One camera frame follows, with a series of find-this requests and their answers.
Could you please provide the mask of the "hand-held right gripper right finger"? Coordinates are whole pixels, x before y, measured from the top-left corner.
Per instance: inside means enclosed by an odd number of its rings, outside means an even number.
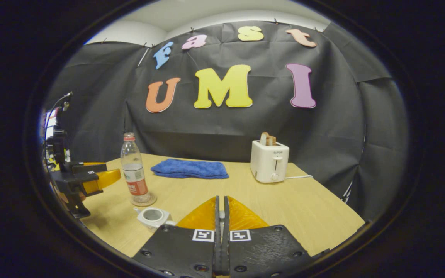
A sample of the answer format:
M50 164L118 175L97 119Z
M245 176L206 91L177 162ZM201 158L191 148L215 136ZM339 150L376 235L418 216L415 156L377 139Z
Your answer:
M285 278L314 260L284 225L231 229L235 200L226 196L224 255L231 278Z

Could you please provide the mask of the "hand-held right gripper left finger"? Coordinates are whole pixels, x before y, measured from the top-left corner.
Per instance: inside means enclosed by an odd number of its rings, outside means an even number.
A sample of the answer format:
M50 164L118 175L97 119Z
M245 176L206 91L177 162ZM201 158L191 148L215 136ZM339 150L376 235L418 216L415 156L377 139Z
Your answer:
M177 224L161 225L133 256L160 275L214 278L223 274L219 197L193 209Z

